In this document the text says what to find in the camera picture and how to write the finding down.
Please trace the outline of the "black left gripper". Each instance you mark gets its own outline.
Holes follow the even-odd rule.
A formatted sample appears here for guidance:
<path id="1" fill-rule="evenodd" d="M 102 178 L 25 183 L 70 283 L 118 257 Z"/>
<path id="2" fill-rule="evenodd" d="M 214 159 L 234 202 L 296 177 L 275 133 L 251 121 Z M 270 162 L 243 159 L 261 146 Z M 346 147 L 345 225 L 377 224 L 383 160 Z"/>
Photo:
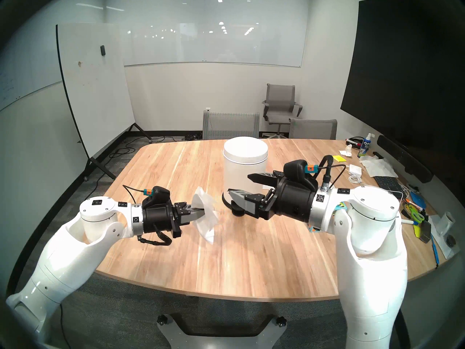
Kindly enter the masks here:
<path id="1" fill-rule="evenodd" d="M 205 215 L 204 210 L 193 208 L 186 202 L 172 204 L 142 203 L 143 233 L 170 232 L 174 239 L 181 237 L 180 226 L 188 225 Z"/>

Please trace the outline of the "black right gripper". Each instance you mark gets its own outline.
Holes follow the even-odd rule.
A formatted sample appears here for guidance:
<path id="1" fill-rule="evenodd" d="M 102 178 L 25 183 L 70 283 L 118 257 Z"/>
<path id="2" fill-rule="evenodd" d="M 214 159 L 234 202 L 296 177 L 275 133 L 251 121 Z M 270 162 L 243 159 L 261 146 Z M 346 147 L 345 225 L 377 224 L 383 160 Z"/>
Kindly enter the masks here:
<path id="1" fill-rule="evenodd" d="M 266 194 L 252 194 L 242 189 L 228 189 L 234 208 L 241 208 L 247 215 L 258 215 L 269 220 L 273 215 L 284 215 L 296 220 L 309 220 L 312 202 L 317 191 L 317 181 L 309 173 L 253 173 L 247 176 L 253 183 L 275 188 L 270 198 Z"/>

